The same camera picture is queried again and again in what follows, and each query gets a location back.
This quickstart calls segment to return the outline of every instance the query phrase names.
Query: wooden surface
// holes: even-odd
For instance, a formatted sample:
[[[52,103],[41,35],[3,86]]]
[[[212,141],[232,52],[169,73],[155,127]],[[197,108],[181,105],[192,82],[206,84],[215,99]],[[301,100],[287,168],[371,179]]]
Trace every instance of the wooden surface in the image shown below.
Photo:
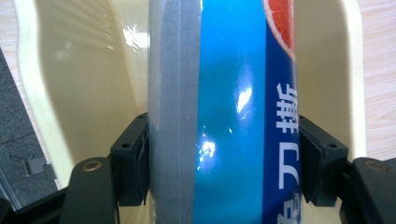
[[[359,4],[364,29],[367,150],[369,157],[385,160],[396,157],[396,1],[360,0]],[[21,92],[17,35],[12,1],[0,0],[0,47]]]

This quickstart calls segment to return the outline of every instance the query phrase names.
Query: cylindrical container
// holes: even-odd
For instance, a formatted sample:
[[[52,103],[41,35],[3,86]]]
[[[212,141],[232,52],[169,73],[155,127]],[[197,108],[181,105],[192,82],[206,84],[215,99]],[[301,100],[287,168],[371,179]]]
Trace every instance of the cylindrical container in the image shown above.
[[[300,223],[292,0],[151,0],[152,223]]]

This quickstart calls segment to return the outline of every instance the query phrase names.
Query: cream plastic tray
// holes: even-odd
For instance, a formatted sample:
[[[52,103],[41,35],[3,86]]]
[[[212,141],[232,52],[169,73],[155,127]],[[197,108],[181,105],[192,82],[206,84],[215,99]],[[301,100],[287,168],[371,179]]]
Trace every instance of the cream plastic tray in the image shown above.
[[[19,68],[37,134],[59,178],[105,157],[147,111],[148,1],[15,0]],[[295,1],[300,113],[366,155],[362,24],[356,1]],[[144,207],[122,222],[147,223]],[[339,223],[336,209],[304,205],[304,223]]]

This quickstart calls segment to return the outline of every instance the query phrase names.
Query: screw hole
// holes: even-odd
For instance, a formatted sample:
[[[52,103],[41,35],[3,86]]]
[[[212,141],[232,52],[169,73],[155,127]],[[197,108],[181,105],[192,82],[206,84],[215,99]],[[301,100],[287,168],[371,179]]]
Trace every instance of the screw hole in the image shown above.
[[[337,147],[335,144],[333,144],[333,143],[329,143],[329,144],[327,144],[327,146],[328,147]]]
[[[129,144],[129,143],[124,143],[121,145],[121,147],[130,147],[130,146],[131,146],[131,144]]]

